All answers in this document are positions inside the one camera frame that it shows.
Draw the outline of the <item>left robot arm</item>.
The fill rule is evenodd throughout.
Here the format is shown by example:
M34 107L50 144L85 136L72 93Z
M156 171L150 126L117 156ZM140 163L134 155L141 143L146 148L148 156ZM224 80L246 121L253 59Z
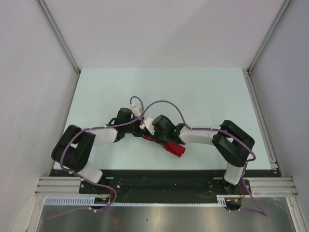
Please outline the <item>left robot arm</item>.
M77 173L82 179L90 181L90 188L96 193L102 193L107 182L103 172L89 161L94 145L114 143L124 138L126 134L138 134L142 113L141 105L131 105L130 108L120 108L117 117L101 129L82 130L76 125L70 125L54 147L51 158L70 172Z

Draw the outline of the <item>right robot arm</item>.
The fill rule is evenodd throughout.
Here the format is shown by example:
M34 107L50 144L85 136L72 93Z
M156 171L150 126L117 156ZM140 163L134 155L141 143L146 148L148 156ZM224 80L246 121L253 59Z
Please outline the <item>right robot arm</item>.
M146 130L153 140L175 145L206 144L216 147L227 162L222 180L223 189L234 194L240 188L240 179L255 140L230 120L219 126L189 127L184 123L174 125L169 118L160 115L144 120Z

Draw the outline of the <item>red cloth napkin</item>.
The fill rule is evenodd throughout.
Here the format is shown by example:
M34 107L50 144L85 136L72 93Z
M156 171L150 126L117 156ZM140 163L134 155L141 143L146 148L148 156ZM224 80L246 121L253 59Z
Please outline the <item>red cloth napkin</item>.
M176 145L170 141L167 142L156 142L155 140L151 139L150 137L146 137L143 136L143 139L147 140L147 141L151 141L154 143L159 144L160 146L162 146L166 151L168 151L169 153L181 158L182 155L185 153L186 148L182 145Z

